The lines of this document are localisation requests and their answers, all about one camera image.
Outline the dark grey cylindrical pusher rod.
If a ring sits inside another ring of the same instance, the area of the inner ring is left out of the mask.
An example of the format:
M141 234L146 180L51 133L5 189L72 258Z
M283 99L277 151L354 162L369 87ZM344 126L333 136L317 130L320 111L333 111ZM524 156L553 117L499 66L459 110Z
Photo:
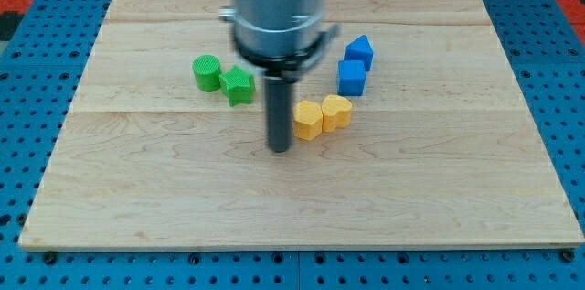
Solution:
M286 152L293 136L293 86L282 77L265 76L264 105L267 144L275 153Z

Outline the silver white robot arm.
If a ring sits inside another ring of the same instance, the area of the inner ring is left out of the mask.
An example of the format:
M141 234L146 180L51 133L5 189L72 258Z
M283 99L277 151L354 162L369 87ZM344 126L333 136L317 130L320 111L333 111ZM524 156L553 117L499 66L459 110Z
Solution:
M293 85L322 58L339 26L321 26L324 0L231 0L219 16L232 24L234 48L260 70L267 146L292 145Z

